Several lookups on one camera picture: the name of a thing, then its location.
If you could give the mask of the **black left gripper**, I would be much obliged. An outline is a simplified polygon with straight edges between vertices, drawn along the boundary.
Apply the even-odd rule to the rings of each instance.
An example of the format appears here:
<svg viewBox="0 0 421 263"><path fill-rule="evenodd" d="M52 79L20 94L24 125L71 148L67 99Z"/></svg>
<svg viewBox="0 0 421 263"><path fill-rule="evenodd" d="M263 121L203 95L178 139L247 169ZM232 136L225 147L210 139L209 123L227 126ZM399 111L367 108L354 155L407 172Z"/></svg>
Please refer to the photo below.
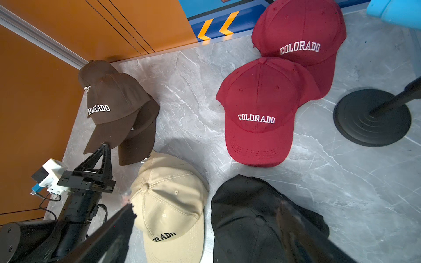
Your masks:
<svg viewBox="0 0 421 263"><path fill-rule="evenodd" d="M73 172L65 171L58 185L70 189L58 219L76 223L91 221L102 195L113 193L116 185L109 145L102 144Z"/></svg>

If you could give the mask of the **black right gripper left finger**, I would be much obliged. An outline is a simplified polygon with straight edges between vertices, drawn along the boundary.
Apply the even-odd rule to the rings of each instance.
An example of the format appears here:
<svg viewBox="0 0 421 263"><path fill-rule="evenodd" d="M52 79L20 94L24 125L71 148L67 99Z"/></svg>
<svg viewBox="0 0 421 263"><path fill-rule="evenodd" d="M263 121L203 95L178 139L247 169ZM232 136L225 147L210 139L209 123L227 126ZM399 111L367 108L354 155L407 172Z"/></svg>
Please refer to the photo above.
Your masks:
<svg viewBox="0 0 421 263"><path fill-rule="evenodd" d="M136 215L133 205L125 205L118 213L76 247L60 263L123 263Z"/></svg>

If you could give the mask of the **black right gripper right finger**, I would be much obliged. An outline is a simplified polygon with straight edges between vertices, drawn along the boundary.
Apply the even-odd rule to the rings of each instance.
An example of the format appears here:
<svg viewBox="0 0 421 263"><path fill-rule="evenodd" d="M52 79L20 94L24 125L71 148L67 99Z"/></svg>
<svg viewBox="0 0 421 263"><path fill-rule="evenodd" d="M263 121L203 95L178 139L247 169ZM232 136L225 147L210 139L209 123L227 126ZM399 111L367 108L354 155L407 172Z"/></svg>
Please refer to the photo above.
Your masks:
<svg viewBox="0 0 421 263"><path fill-rule="evenodd" d="M354 263L290 203L281 201L276 221L288 263Z"/></svg>

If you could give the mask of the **black cap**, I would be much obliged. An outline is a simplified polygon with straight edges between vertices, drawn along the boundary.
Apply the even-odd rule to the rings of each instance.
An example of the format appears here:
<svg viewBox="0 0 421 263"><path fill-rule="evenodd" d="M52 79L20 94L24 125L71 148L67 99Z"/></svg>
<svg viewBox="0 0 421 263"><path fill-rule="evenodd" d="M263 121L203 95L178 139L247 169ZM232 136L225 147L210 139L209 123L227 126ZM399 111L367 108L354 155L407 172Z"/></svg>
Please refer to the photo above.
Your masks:
<svg viewBox="0 0 421 263"><path fill-rule="evenodd" d="M224 182L211 201L215 263L285 263L287 254L276 221L281 201L330 235L322 215L296 205L266 181L237 175Z"/></svg>

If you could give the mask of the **beige cap front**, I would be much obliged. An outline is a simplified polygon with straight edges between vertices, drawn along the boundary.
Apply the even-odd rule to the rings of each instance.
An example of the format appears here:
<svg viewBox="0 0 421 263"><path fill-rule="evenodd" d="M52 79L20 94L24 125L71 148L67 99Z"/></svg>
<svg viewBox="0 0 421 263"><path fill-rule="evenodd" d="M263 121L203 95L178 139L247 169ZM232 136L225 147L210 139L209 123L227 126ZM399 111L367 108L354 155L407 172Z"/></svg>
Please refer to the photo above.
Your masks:
<svg viewBox="0 0 421 263"><path fill-rule="evenodd" d="M207 180L189 163L153 151L131 186L135 226L149 263L198 263L205 241Z"/></svg>

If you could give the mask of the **maroon cap front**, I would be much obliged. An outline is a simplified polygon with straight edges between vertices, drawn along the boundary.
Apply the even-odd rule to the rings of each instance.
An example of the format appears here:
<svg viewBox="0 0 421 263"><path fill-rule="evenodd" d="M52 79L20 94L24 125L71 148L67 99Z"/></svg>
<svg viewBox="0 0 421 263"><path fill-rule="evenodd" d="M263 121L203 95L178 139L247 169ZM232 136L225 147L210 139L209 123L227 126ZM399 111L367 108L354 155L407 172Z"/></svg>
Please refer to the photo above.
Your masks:
<svg viewBox="0 0 421 263"><path fill-rule="evenodd" d="M281 164L291 150L297 110L319 95L312 74L286 59L259 58L236 69L216 95L229 155L253 167Z"/></svg>

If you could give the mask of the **maroon cap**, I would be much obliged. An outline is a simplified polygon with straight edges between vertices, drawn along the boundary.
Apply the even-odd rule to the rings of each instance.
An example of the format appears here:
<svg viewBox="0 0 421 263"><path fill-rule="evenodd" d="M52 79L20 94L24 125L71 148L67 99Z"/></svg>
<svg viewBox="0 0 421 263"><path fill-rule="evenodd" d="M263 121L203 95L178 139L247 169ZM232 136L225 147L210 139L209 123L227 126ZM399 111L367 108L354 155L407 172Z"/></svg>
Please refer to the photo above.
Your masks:
<svg viewBox="0 0 421 263"><path fill-rule="evenodd" d="M259 58L236 69L216 95L229 155L253 167L281 164L291 150L297 110L319 95L312 74L286 59Z"/></svg>
<svg viewBox="0 0 421 263"><path fill-rule="evenodd" d="M343 13L329 0L275 1L252 32L261 56L301 64L313 75L322 98L331 89L337 53L345 39Z"/></svg>

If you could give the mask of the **maroon cap back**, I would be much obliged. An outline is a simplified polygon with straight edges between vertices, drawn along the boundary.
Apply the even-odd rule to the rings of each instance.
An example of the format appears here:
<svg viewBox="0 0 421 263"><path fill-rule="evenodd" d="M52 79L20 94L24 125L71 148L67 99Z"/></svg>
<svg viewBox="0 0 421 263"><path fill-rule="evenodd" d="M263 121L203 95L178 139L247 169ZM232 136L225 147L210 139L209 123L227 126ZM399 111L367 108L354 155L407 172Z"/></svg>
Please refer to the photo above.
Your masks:
<svg viewBox="0 0 421 263"><path fill-rule="evenodd" d="M322 98L331 89L337 53L345 39L343 13L329 0L275 1L252 32L261 56L301 64L313 75Z"/></svg>

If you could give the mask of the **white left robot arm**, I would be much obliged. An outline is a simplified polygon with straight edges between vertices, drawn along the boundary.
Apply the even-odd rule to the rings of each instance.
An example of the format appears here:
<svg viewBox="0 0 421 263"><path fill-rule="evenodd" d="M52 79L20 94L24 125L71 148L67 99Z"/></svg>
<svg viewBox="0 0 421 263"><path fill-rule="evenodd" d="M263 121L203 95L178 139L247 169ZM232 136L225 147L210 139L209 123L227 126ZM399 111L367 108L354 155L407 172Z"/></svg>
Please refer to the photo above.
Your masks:
<svg viewBox="0 0 421 263"><path fill-rule="evenodd" d="M1 227L1 262L52 263L69 254L85 239L104 193L113 193L111 149L103 144L73 171L48 160L33 176L32 195L45 188L61 201L68 197L53 220L10 222Z"/></svg>

